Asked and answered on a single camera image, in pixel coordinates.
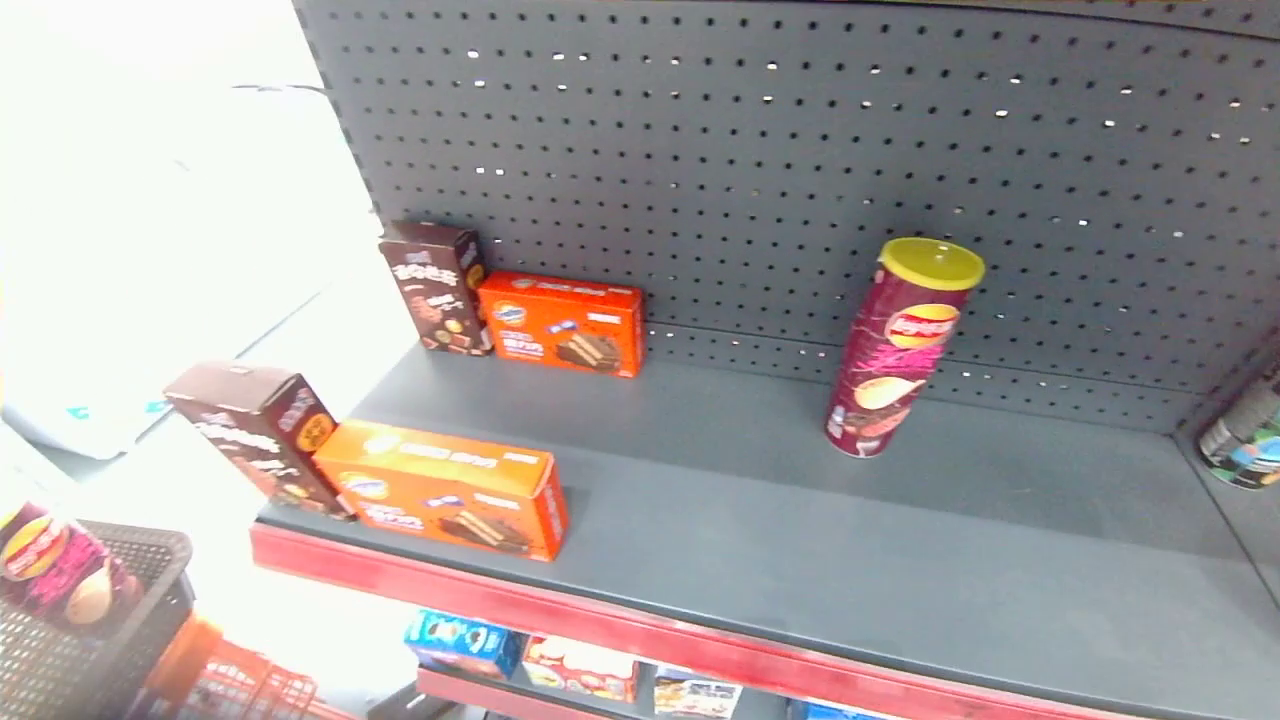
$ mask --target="orange box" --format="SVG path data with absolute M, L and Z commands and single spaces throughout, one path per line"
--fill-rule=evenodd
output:
M 634 378 L 644 363 L 644 292 L 497 272 L 480 305 L 499 357 Z
M 553 560 L 568 529 L 541 450 L 347 420 L 314 459 L 374 528 L 534 560 Z

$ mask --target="shopping basket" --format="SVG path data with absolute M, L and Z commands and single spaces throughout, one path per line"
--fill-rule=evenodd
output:
M 221 637 L 192 614 L 147 679 L 148 720 L 356 720 L 316 700 L 315 682 Z

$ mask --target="chip can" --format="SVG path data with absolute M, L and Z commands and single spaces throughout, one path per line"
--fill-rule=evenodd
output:
M 1280 480 L 1280 361 L 1268 366 L 1197 442 L 1216 478 L 1244 489 Z
M 77 523 L 12 496 L 0 505 L 0 601 L 84 638 L 118 630 L 138 579 Z
M 884 450 L 984 272 L 982 258 L 950 242 L 900 237 L 884 243 L 827 407 L 827 438 L 838 450 L 855 457 Z

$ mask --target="red shelf trim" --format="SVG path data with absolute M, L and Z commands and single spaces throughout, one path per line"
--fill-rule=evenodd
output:
M 599 720 L 602 717 L 545 700 L 421 667 L 417 669 L 417 692 L 462 705 L 475 705 L 512 717 L 538 717 L 539 720 Z
M 576 638 L 787 697 L 852 705 L 910 720 L 1134 720 L 1130 715 L 913 675 L 262 523 L 255 523 L 250 534 L 253 561 L 261 568 L 516 630 Z M 431 675 L 433 682 L 443 676 Z M 483 689 L 518 697 L 500 689 Z M 524 697 L 518 701 L 541 703 Z M 475 705 L 499 710 L 484 702 Z M 524 715 L 552 720 L 591 717 L 556 707 L 559 710 L 530 715 L 526 706 Z

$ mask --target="blue snack box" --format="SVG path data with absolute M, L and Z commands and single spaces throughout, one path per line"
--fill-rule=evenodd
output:
M 404 644 L 422 665 L 499 680 L 511 679 L 520 665 L 525 639 L 522 633 L 507 628 L 425 609 L 417 611 L 417 618 L 404 630 Z
M 858 707 L 838 707 L 803 700 L 791 700 L 787 720 L 902 720 Z

